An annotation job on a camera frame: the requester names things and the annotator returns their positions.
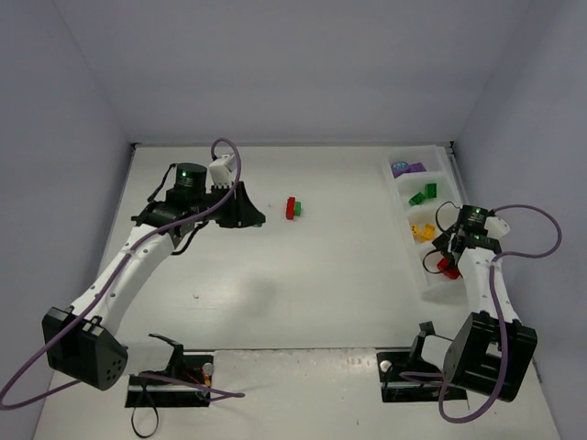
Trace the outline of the small red lego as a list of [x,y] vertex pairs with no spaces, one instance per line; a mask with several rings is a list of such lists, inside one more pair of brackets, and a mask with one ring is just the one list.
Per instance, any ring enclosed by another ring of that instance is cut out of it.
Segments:
[[440,272],[444,272],[449,269],[449,261],[446,258],[443,258],[437,264],[437,268]]

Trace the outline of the red studded lego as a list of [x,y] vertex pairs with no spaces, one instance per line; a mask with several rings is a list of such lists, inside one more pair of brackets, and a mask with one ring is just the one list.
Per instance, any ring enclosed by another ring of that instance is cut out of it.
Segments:
[[289,197],[287,199],[286,208],[285,208],[285,217],[288,220],[293,220],[295,217],[295,204],[296,204],[296,199],[294,197]]

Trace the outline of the purple oval lego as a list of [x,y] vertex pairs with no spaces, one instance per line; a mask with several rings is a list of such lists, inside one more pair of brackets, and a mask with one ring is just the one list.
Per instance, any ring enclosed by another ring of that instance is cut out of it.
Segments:
[[394,178],[398,178],[410,171],[410,164],[406,161],[396,161],[391,164],[391,171]]

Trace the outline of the purple square lego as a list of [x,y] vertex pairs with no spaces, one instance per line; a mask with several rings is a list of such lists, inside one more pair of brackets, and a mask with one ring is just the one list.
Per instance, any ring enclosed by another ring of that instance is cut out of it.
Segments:
[[408,173],[426,172],[426,166],[422,162],[410,163],[407,168]]

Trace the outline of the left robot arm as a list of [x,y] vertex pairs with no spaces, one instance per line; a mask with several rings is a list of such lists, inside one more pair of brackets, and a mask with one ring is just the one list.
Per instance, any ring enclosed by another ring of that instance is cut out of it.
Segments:
[[118,330],[127,309],[156,268],[178,257],[209,223],[222,228],[261,226],[266,217],[250,201],[239,178],[238,160],[222,155],[205,167],[176,166],[174,185],[162,201],[151,196],[118,251],[91,287],[64,310],[42,320],[49,366],[100,391],[121,377],[170,372],[179,366],[181,345],[152,335],[151,344],[123,341]]

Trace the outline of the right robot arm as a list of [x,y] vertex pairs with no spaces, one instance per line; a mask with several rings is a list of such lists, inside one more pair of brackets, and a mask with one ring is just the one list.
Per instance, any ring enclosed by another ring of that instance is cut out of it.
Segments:
[[455,223],[435,239],[451,269],[464,281],[470,315],[444,355],[442,372],[449,385],[497,398],[517,396],[537,348],[537,332],[521,323],[509,300],[499,239],[490,236],[490,212],[464,204]]

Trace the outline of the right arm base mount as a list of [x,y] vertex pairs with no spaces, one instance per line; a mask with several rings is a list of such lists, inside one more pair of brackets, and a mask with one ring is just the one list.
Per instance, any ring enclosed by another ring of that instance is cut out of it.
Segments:
[[382,401],[436,402],[440,396],[445,401],[466,401],[466,391],[451,385],[441,393],[444,361],[451,343],[428,321],[419,324],[411,346],[377,348]]

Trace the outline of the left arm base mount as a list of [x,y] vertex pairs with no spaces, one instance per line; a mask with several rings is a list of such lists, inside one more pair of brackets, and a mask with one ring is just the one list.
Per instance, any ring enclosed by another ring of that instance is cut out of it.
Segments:
[[[211,352],[185,352],[183,344],[159,334],[149,337],[165,344],[172,350],[166,357],[163,369],[144,368],[143,371],[182,380],[206,387],[212,386],[214,355]],[[128,378],[126,408],[198,408],[208,407],[211,393],[184,387],[161,379]]]

